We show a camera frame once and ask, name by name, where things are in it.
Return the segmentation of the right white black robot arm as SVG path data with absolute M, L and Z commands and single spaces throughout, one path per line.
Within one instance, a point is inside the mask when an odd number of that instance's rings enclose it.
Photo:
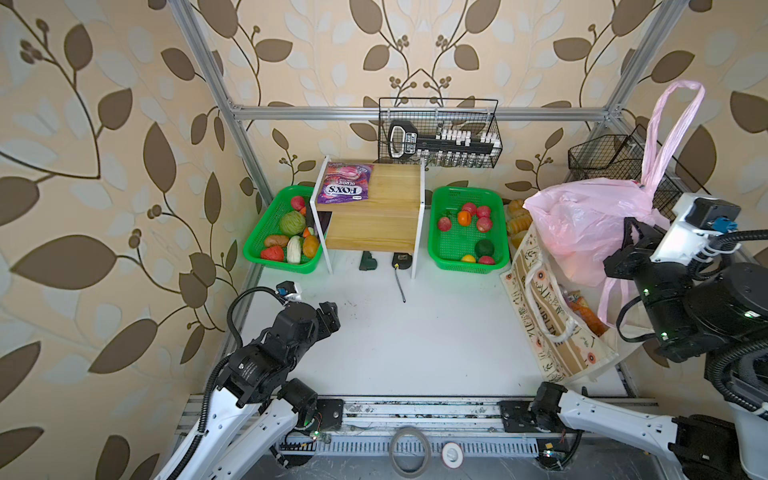
M 767 270 L 731 255 L 742 243 L 765 239 L 766 231 L 710 232 L 687 264 L 652 260 L 667 238 L 656 227 L 628 217 L 622 233 L 620 248 L 605 262 L 607 276 L 636 284 L 635 303 L 649 317 L 659 356 L 677 363 L 704 358 L 704 377 L 732 420 L 641 413 L 545 381 L 530 401 L 500 403 L 505 428 L 572 434 L 566 450 L 539 454 L 538 464 L 550 471 L 565 469 L 581 437 L 595 433 L 667 460 L 688 479 L 765 478 Z

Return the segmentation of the pink plastic grocery bag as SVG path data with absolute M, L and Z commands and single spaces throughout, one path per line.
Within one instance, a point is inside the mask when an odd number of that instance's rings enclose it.
M 695 96 L 662 145 L 657 143 L 664 107 L 677 89 Z M 629 299 L 629 282 L 610 280 L 603 261 L 621 248 L 624 220 L 634 218 L 650 226 L 667 228 L 670 222 L 653 206 L 653 198 L 666 169 L 705 98 L 705 87 L 691 80 L 673 82 L 659 97 L 650 118 L 641 178 L 614 180 L 595 178 L 562 183 L 539 191 L 524 201 L 547 251 L 571 281 L 603 288 L 598 318 L 608 324 L 609 297 L 620 286 L 622 299 Z

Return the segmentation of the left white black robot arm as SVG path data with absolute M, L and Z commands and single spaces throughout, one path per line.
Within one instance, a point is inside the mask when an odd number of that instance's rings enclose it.
M 269 295 L 281 308 L 271 326 L 245 341 L 234 314 L 255 293 Z M 335 303 L 313 307 L 302 301 L 296 283 L 284 281 L 241 292 L 226 322 L 235 349 L 214 366 L 199 418 L 161 468 L 160 479 L 239 479 L 267 453 L 290 466 L 280 450 L 290 434 L 316 442 L 342 425 L 343 400 L 322 400 L 291 375 L 311 347 L 340 329 Z

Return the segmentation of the green fruit basket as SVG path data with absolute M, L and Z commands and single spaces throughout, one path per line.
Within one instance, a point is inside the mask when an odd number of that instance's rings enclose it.
M 457 214 L 467 204 L 473 204 L 477 210 L 485 209 L 487 217 L 483 224 L 487 229 L 479 229 L 479 218 L 474 215 L 470 226 L 461 226 Z M 438 220 L 447 216 L 452 221 L 448 232 L 437 228 Z M 510 262 L 510 252 L 506 234 L 504 204 L 501 197 L 491 190 L 480 188 L 443 186 L 434 191 L 431 202 L 431 219 L 428 237 L 428 252 L 436 266 L 442 270 L 464 273 L 488 274 L 505 267 Z M 495 246 L 492 257 L 477 257 L 475 244 L 481 239 L 488 239 Z M 461 261 L 464 255 L 471 254 L 476 263 Z

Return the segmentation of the cream canvas tote bag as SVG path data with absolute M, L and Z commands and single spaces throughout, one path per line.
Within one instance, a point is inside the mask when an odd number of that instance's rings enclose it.
M 530 227 L 515 250 L 502 285 L 524 331 L 544 380 L 573 385 L 596 380 L 641 347 L 624 341 L 615 329 L 616 315 L 589 306 L 597 317 L 587 321 L 567 302 L 556 263 Z

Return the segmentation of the orange Fox's candy bag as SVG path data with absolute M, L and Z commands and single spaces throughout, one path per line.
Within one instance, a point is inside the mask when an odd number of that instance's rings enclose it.
M 606 324 L 600 320 L 597 314 L 589 307 L 586 299 L 580 291 L 572 291 L 566 294 L 566 302 L 569 308 L 575 312 L 597 337 L 601 337 L 608 330 Z

